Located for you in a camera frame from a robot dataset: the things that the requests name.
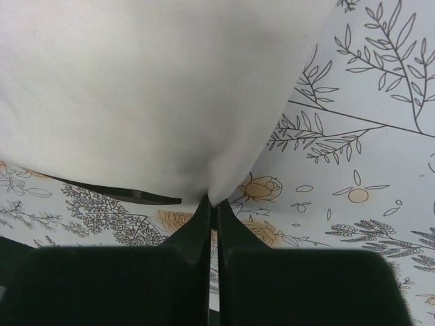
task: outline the fern illustration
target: fern illustration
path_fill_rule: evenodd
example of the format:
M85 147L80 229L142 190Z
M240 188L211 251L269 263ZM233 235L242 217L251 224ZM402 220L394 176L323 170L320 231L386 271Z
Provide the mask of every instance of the fern illustration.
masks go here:
M420 244L392 237L392 235L396 234L395 229L388 224L374 219L361 220L355 223L354 226L336 224L331 226L331 229L332 231L326 232L326 234L347 238L341 240L342 242L365 242L362 248L376 251L388 258L417 255L418 258L412 257L413 260L423 265L423 267L414 266L416 269L425 272L433 272L435 270L435 259L420 255L425 251L435 251L435 228L430 228L431 233L411 231L423 237L419 239Z
M9 220L14 220L22 223L26 228L33 230L36 225L43 227L45 230L56 232L56 228L62 228L67 232L71 232L80 238L89 235L89 231L83 227L82 224L69 221L64 223L60 215L53 215L49 213L28 214L23 211L24 205L21 201L8 202L9 207L0 206L0 216L6 217ZM13 229L14 227L8 220L0 219L0 224L8 226Z
M62 192L71 199L66 203L72 216L93 234L112 230L115 239L127 246L154 246L167 238L148 216L129 213L117 200L68 183Z
M405 25L398 29L397 20L402 11L402 0L399 0L391 16L383 19L383 4L380 2L376 12L366 7L366 13L370 22L364 26L370 30L376 30L379 38L366 37L367 45L362 50L352 50L352 32L349 25L346 27L345 39L335 37L339 47L338 53L350 56L348 65L355 62L362 66L346 69L351 73L363 73L366 71L378 71L381 76L378 80L379 91L386 93L395 90L400 84L406 84L406 94L390 93L397 101L409 103L412 107L413 119L418 132L423 133L419 126L419 116L426 103L435 101L435 94L429 95L428 84L435 79L435 74L428 73L428 67L435 60L435 51L428 54L426 38L423 38L419 46L419 53L414 55L417 40L409 41L409 35L413 30L416 14L412 14ZM408 63L412 60L417 66Z
M326 134L323 124L317 113L314 118L310 119L308 115L301 111L296 119L292 121L285 114L278 121L275 131L269 138L267 145L269 151L273 148L281 148L284 151L290 142L293 142L293 149L310 150L307 158L319 162L322 158L327 163L335 161L340 164L340 156L343 154L348 162L350 162L353 153L361 154L362 144L361 137L367 132L374 129L384 128L384 125L378 125L371 128L352 130L339 134Z

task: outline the leaf illustration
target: leaf illustration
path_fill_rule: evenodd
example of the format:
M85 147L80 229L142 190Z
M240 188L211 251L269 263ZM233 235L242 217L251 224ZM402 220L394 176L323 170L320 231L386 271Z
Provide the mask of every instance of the leaf illustration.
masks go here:
M316 91L317 93L331 93L331 92L335 92L336 90L338 90L338 88L318 87L314 91Z
M335 151L335 150L336 150L335 147L333 147L333 146L329 146L329 145L325 145L325 144L322 144L322 143L316 143L316 145L319 146L319 147L322 147L322 148L324 148L324 149L330 149L330 150L332 150L332 151Z
M383 69L383 60L381 56L379 56L376 51L373 51L373 54L375 55L376 62L378 63L380 68Z
M348 187L348 188L340 190L339 192L334 192L332 195L333 196L344 195L344 194L347 194L348 192L350 192L352 189L353 189L353 187Z
M376 20L375 13L369 7L366 7L366 12L370 16L370 18Z
M411 102L411 100L409 98L402 96L402 95L392 95L391 97L394 98L395 100L398 100L398 101L408 102L408 103Z
M27 192L37 196L37 197L42 197L42 198L48 198L52 195L51 192L48 192L47 190L43 190L43 189L38 189L38 188L29 188L27 189Z
M351 161L351 157L352 157L352 146L351 146L351 144L348 144L348 146L346 148L346 157L347 157L347 161L350 162Z
M402 44L406 41L409 36L409 33L413 30L415 22L415 13L411 15L409 20L406 22L405 26L400 30L399 36L396 42L396 49L399 49Z
M420 96L423 96L423 92L421 91L420 87L415 83L411 82L411 86L413 87L413 90Z
M386 211L383 216L390 216L392 214L394 214L395 212L397 212L399 210L400 207L395 207L393 209L389 209L388 211Z
M426 62L426 65L430 65L435 60L435 50L432 52L432 54L429 56L428 61Z
M361 185L361 177L357 170L353 170L353 180L356 185Z
M275 232L275 228L273 227L272 224L270 224L267 221L264 221L265 226L271 231L271 232Z
M338 154L336 152L332 153L332 155L334 156L335 162L337 162L337 165L340 164L340 159L338 158Z
M307 117L304 111L302 111L302 118L304 120L304 124L307 127L308 130L311 131L311 122L310 119Z
M378 39L371 39L369 37L366 37L366 41L370 43L372 46L380 49L380 50L390 50L391 46L388 43L382 42L382 40Z
M367 46L364 46L364 55L366 57L366 60L370 61L371 55L370 55L370 50L367 48Z
M284 242L288 243L289 245L299 247L299 243L295 238L292 238L291 236L283 236L282 239Z
M378 83L378 89L382 90L382 88L385 86L385 80L387 78L387 73L383 73L381 78L379 78L379 83Z
M314 120L315 120L315 125L317 126L317 129L319 130L319 132L321 134L323 134L324 133L324 127L322 126L320 118L317 115L317 113L314 115Z
M319 66L315 66L314 68L312 68L310 73L308 74L308 78L313 77L318 71L319 71Z
M326 102L326 103L334 102L333 100L325 97L318 97L317 99L321 102Z
M376 24L364 24L365 27L367 27L368 29L378 29L379 25Z
M388 34L391 33L391 31L392 31L392 29L393 29L395 23L397 22L397 18L398 18L399 14L400 14L400 10L401 10L401 9L402 9L402 0L399 0L399 1L397 2L397 6L396 6L396 8L394 9L394 12L393 12L393 14L391 15L391 18L389 19L389 22L388 22L388 27L387 27L387 33L388 33Z
M317 77L314 79L313 84L315 84L316 82L318 82L319 80L321 80L323 77L325 77L328 73L329 70L331 69L332 66L332 61L330 60L330 62L328 62L328 64L325 66L325 68L320 72L319 75L317 75Z
M415 44L417 44L417 41L414 41L411 44L411 46L408 48L408 50L403 55L402 60L406 60L411 55L411 52L414 50Z
M330 143L348 143L349 142L345 139L326 139L325 141L329 141Z
M389 54L383 55L382 59L388 62L396 62L399 60L399 58L397 56L391 56Z
M376 11L376 20L380 20L383 15L382 3L379 4L378 10Z
M399 86L400 82L402 81L403 77L399 77L398 79L396 79L395 81L393 81L387 88L387 90L385 92L389 92L390 90L393 90L394 88L396 88L397 86Z
M347 26L346 26L346 36L345 36L345 47L346 47L346 49L349 49L349 46L351 46L351 39L352 39L351 27L349 26L349 24L347 24Z
M418 70L416 70L416 68L414 68L413 66L408 65L408 69L414 75L415 78L418 78L418 79L424 78L424 75L422 73L420 73Z
M356 150L361 154L361 142L359 139L356 140Z
M371 185L370 187L365 187L367 190L378 190L378 189L384 189L386 187L389 187L389 185Z
M363 73L367 70L371 70L373 69L373 67L368 67L368 68L350 68L350 69L346 69L346 71L349 71L351 73Z

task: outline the black leaf drawing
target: black leaf drawing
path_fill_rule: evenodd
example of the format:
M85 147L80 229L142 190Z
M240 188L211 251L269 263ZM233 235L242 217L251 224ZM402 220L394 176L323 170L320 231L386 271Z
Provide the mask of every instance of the black leaf drawing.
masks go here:
M281 148L281 151L287 147L288 143L294 142L294 150L300 148L302 143L303 150L310 149L312 153L307 154L307 158L314 159L315 163L323 158L326 163L330 163L332 159L337 164L340 164L340 157L345 150L346 160L350 162L353 154L353 148L361 154L362 144L360 138L368 131L384 128L385 126L375 126L366 129L352 130L340 134L326 134L321 119L317 113L312 120L304 111L296 116L296 121L293 122L285 114L278 121L274 133L269 138L267 145L269 150Z
M418 132L423 133L419 126L419 116L427 102L435 101L435 94L428 94L428 82L435 79L435 74L430 75L428 68L435 60L435 51L428 56L428 43L426 38L421 41L419 55L414 57L414 61L420 66L414 66L411 62L411 54L415 52L418 41L409 42L412 33L416 13L412 14L402 27L398 27L397 38L394 39L393 29L397 26L398 17L402 11L402 0L398 0L397 5L387 20L383 20L384 11L383 3L380 2L376 13L371 8L366 8L366 13L371 19L365 27L376 33L377 37L365 37L368 45L373 49L364 46L364 56L361 56L361 50L351 49L351 29L346 26L345 42L343 43L338 37L335 37L335 43L338 46L338 53L350 56L349 65L362 64L362 67L352 67L346 69L351 73L364 73L367 71L380 71L381 76L378 80L378 89L390 92L397 88L401 81L406 82L406 94L393 94L391 97L397 101L409 103L413 112L414 124Z
M317 51L318 48L316 46L311 60L305 66L302 75L298 80L298 85L301 85L301 87L296 87L295 90L311 102L315 103L320 109L326 110L322 103L331 103L334 102L334 100L327 98L324 95L319 96L319 94L336 92L338 88L315 87L316 83L322 80L329 73L332 67L332 61L329 61L322 70L320 70L318 65L312 68L317 56Z

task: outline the botanical line drawing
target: botanical line drawing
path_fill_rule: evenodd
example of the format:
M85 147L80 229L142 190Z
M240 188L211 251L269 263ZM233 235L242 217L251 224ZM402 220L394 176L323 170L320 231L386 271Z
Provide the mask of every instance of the botanical line drawing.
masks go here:
M392 209L389 209L388 211L386 211L384 214L383 214L383 216L390 216L390 215L393 215L395 212L397 212L399 209L400 209L400 207L402 207L402 205L403 205L403 202L401 201L401 200L399 200L399 199L397 199L396 201L395 201L395 203L396 203L396 205L398 205L397 207L393 207Z
M331 226L331 229L332 231L326 232L326 234L348 238L341 240L342 242L365 242L363 248L376 251L388 258L414 256L412 260L422 265L414 266L416 269L424 272L435 272L435 258L420 255L425 251L434 253L435 228L430 228L431 233L411 231L411 233L422 237L419 239L420 243L403 241L392 237L392 235L396 234L395 229L374 219L361 220L354 223L354 226L336 224Z
M56 228L62 228L65 231L71 232L80 238L84 238L89 235L89 231L83 227L83 225L69 221L63 222L63 218L60 215L53 215L49 213L28 214L24 212L24 205L21 201L10 202L9 207L0 206L0 216L6 217L10 220L18 221L22 223L26 228L33 230L36 228L35 224L43 227L45 230L56 232ZM0 219L0 224L8 226L14 229L10 221Z
M311 205L310 202L303 202L302 204L297 202L292 205L292 207L296 207L299 213L305 213L307 211L306 206Z
M409 285L414 285L414 282L409 277L405 277L403 280L400 279L402 275L400 274L400 266L396 261L389 261L388 265L393 271L394 280L397 283L399 292L402 294L407 293L406 290L410 289Z
M23 168L12 168L5 162L0 161L0 185L7 187L6 192L13 191L19 196L30 194L41 198L50 197L52 193L47 190L26 187L26 181L23 179L28 179L32 176L39 177L42 175Z
M435 294L417 294L416 297L426 297L425 304L430 304L431 306L435 306Z
M129 213L113 198L68 183L62 192L70 198L66 203L71 216L92 234L112 230L116 241L127 246L153 246L167 238L147 215Z
M268 216L270 213L268 209L246 209L243 207L243 204L250 199L252 199L254 202L274 202L273 200L281 195L283 185L277 178L272 176L254 178L252 173L249 173L244 182L242 182L237 189L242 191L242 196L234 199L230 203L231 208L236 216L238 216L239 213Z
M46 241L48 242L48 244L51 246L51 247L60 247L60 245L59 244L56 244L49 236L45 236L45 238L46 238ZM33 243L36 245L36 247L38 247L38 248L42 248L42 247L44 247L44 245L43 245L43 242L42 241L40 241L40 240L37 240L37 239L33 239Z
M316 87L316 83L322 80L331 70L332 61L330 60L326 66L321 69L319 65L312 67L315 57L317 55L317 45L315 46L313 57L305 66L302 75L298 80L298 87L295 90L308 98L311 102L315 103L319 108L326 110L322 103L334 102L332 99L327 98L327 93L336 92L338 88L332 87Z
M247 227L257 238L259 238L266 245L272 247L279 239L292 245L293 247L299 247L301 242L310 242L313 245L322 245L331 247L328 244L310 240L308 236L295 237L284 234L282 231L277 231L275 227L267 221L263 223L254 221L250 216L247 221L242 221L243 225Z
M333 196L341 196L347 194L348 199L354 204L360 204L365 202L369 198L369 192L367 190L378 190L389 187L389 185L371 185L362 189L361 186L361 176L357 170L353 170L353 181L357 187L347 187L345 189L334 192Z
M313 189L312 185L300 185L296 188L296 192L311 192Z
M243 199L246 202L249 199L273 202L281 194L283 185L277 178L265 176L254 179L252 173L249 173L247 179L238 188L243 192L243 195L233 200L233 203Z
M358 2L360 2L360 0L338 0L337 5L339 7L344 7L346 14L355 10L355 6Z
M348 162L350 162L353 153L361 154L362 144L360 138L362 136L370 130L384 127L384 125L377 125L338 134L326 134L317 113L314 114L313 119L310 119L304 111L301 111L301 114L297 115L294 121L283 114L267 145L269 151L275 146L284 151L290 142L294 142L294 151L298 148L302 150L309 148L312 153L308 153L307 158L314 160L315 163L318 163L319 159L322 158L327 163L334 160L337 164L340 164L342 154Z
M210 268L210 292L219 295L219 272L215 268Z
M352 50L351 43L351 28L347 25L345 32L345 40L341 41L335 37L335 42L340 48L337 50L340 54L350 56L347 62L349 65L355 62L363 63L363 66L346 69L351 73L363 73L365 71L376 70L381 72L378 81L378 89L385 92L391 92L396 89L403 81L406 84L406 94L391 94L391 97L397 101L409 103L412 112L415 127L418 132L423 133L419 126L419 116L427 102L435 101L435 94L429 94L429 81L435 79L435 74L428 73L428 67L435 60L435 51L431 54L427 52L427 41L423 38L420 46L417 45L417 40L408 42L408 37L413 30L416 19L416 13L412 14L402 27L396 25L397 19L402 10L402 0L399 0L392 15L387 20L382 20L383 4L380 2L376 13L369 7L366 7L366 13L371 19L370 23L364 26L370 30L377 30L378 37L366 37L368 43L363 50ZM419 53L414 56L415 49L419 48ZM418 65L411 65L411 54L413 60Z

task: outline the branch illustration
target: branch illustration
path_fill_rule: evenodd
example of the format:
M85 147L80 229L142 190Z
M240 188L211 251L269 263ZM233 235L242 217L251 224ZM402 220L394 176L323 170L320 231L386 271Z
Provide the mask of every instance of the branch illustration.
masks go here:
M345 14L355 10L356 4L360 2L360 0L338 0L337 6L345 8Z
M418 132L423 133L420 129L418 118L425 103L435 101L435 94L428 96L428 82L435 79L435 75L428 75L428 67L435 60L435 51L429 56L426 55L427 41L426 38L423 38L419 57L414 57L414 61L421 65L421 69L406 64L406 61L411 57L417 45L417 40L410 44L408 43L408 37L413 30L416 14L411 15L406 24L400 29L397 38L393 39L392 31L401 10L402 0L398 0L394 12L389 17L388 21L386 21L383 20L382 2L380 2L376 13L369 7L366 7L366 13L372 22L364 26L367 29L379 30L381 32L381 38L379 39L366 37L366 41L372 49L368 46L364 46L362 51L351 49L352 33L349 25L346 27L345 40L341 41L338 37L335 37L335 42L339 47L339 50L337 50L338 53L351 56L350 60L347 62L348 65L355 62L364 64L363 67L353 67L346 69L347 71L351 73L363 73L369 70L381 72L378 81L379 90L391 92L404 80L407 94L392 94L391 97L397 101L410 103L415 127ZM408 43L408 46L405 51L402 51L401 47L405 46L406 43Z
M36 175L36 173L32 173L26 169L12 168L5 162L0 161L0 185L7 187L6 192L13 191L18 196L30 194L40 198L50 197L52 193L47 190L26 187L26 181L24 179L28 179L34 174Z
M314 159L315 163L323 158L327 163L334 159L337 164L340 164L339 154L345 153L347 161L350 162L354 150L361 153L360 138L370 130L384 127L384 125L380 125L338 134L326 134L317 113L315 113L314 119L310 120L308 115L301 111L300 116L297 115L296 120L293 122L283 114L267 145L269 151L275 146L284 151L289 142L293 141L295 151L299 147L303 148L303 150L310 148L313 153L308 153L307 158Z
M56 228L62 228L65 231L74 233L80 238L84 238L89 235L89 231L85 229L81 224L70 221L69 223L63 223L60 215L53 215L49 213L28 214L23 211L23 204L21 201L9 202L9 207L0 206L0 215L19 221L30 230L35 229L35 223L43 227L45 230L55 232Z
M128 246L154 246L166 238L148 216L129 213L113 198L67 183L62 192L71 199L66 201L71 215L93 234L112 230L115 239Z
M331 70L332 61L330 60L326 66L321 70L319 65L312 67L315 57L317 55L317 45L313 53L313 57L302 71L299 77L298 84L301 87L296 87L296 91L314 102L319 108L326 110L322 103L334 102L332 99L325 97L327 93L336 92L338 88L332 87L317 87L316 83L322 80Z
M418 258L412 257L412 259L423 265L423 267L414 266L416 269L425 272L435 271L435 259L433 257L419 255L425 251L435 251L435 228L430 228L431 233L411 231L411 233L422 237L419 239L420 243L403 241L392 237L392 235L396 234L395 229L388 224L381 223L374 219L361 220L355 223L354 226L336 224L333 225L331 229L332 231L326 232L326 234L348 238L341 240L343 242L365 242L366 244L363 245L362 248L376 251L388 258L417 255Z

